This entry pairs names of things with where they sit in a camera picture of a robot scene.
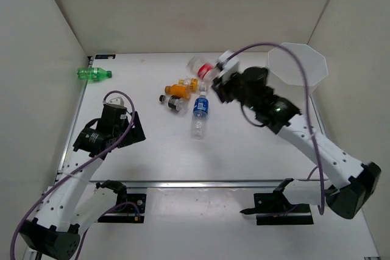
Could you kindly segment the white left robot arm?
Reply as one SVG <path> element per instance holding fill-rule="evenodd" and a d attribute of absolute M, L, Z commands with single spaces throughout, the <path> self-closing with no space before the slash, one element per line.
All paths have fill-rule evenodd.
<path fill-rule="evenodd" d="M 89 160 L 68 163 L 58 182 L 48 189 L 22 218 L 14 236 L 21 236 L 29 248 L 53 259 L 77 259 L 89 227 L 103 215 L 132 206 L 135 217 L 140 210 L 128 201 L 127 188 L 119 181 L 97 183 L 95 193 L 85 202 L 79 200 L 94 173 L 112 150 L 146 139 L 138 112 L 127 109 L 121 92 L 119 101 L 103 100 L 99 118 L 92 119 L 77 136 L 73 151 L 82 150 Z"/>

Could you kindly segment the white octagonal bin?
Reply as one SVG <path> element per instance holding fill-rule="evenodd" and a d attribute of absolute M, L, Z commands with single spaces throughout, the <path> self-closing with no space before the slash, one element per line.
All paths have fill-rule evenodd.
<path fill-rule="evenodd" d="M 284 42 L 268 52 L 268 68 L 288 86 L 312 93 L 328 76 L 326 58 L 307 44 Z"/>

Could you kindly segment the yellow label clear bottle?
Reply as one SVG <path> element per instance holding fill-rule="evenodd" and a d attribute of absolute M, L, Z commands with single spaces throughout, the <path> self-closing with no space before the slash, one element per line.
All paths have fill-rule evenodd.
<path fill-rule="evenodd" d="M 178 81 L 178 84 L 188 86 L 192 93 L 200 93 L 200 92 L 208 91 L 208 85 L 199 79 L 194 79 L 194 78 L 180 79 Z"/>

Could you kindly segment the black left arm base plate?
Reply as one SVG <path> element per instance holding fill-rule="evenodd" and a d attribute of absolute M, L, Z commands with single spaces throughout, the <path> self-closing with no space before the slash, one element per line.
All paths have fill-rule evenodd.
<path fill-rule="evenodd" d="M 125 199 L 118 199 L 114 210 L 101 216 L 98 223 L 141 224 L 145 220 L 146 189 L 128 189 Z"/>

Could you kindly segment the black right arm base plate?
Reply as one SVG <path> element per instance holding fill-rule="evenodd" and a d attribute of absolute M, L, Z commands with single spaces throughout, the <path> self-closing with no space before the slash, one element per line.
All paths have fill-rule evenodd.
<path fill-rule="evenodd" d="M 253 197 L 258 226 L 314 224 L 308 204 L 281 203 L 271 193 L 255 193 Z"/>

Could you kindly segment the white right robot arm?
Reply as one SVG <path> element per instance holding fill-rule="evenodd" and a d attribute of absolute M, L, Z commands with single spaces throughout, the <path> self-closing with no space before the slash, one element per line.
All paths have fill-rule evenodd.
<path fill-rule="evenodd" d="M 274 189 L 269 206 L 289 211 L 299 204 L 325 205 L 344 219 L 354 218 L 374 193 L 380 167 L 362 163 L 317 133 L 300 109 L 276 95 L 267 81 L 266 68 L 223 70 L 217 71 L 212 88 L 222 103 L 236 100 L 252 110 L 259 127 L 292 144 L 328 178 L 319 182 L 287 178 Z"/>

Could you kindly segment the black label water bottle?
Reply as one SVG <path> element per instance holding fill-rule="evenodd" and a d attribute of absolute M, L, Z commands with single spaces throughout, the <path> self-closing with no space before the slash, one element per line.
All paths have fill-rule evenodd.
<path fill-rule="evenodd" d="M 158 98 L 161 105 L 164 105 L 174 116 L 182 117 L 188 112 L 188 100 L 171 94 L 163 94 Z"/>

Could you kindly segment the dark table corner label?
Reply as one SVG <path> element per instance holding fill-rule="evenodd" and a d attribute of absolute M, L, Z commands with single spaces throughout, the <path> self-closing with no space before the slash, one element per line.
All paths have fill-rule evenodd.
<path fill-rule="evenodd" d="M 115 54 L 96 54 L 94 56 L 95 60 L 111 60 L 115 58 L 116 58 Z"/>

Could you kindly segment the red label cola bottle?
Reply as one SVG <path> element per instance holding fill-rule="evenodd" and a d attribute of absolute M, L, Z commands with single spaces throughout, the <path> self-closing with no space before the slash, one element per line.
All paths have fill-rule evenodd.
<path fill-rule="evenodd" d="M 211 83 L 215 78 L 215 67 L 200 57 L 193 57 L 186 67 L 190 73 L 205 83 Z"/>

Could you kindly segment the green plastic bottle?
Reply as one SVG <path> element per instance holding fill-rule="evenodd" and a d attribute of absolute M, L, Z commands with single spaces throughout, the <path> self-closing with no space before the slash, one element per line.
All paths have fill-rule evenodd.
<path fill-rule="evenodd" d="M 88 82 L 101 82 L 106 79 L 111 79 L 113 74 L 111 71 L 106 71 L 102 68 L 79 68 L 77 77 L 80 80 Z"/>

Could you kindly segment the blue label water bottle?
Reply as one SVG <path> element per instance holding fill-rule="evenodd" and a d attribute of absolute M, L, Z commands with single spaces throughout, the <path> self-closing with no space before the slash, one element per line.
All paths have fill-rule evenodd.
<path fill-rule="evenodd" d="M 209 101 L 205 92 L 201 92 L 199 97 L 194 102 L 192 112 L 191 136 L 195 139 L 204 139 L 208 118 L 208 109 Z"/>

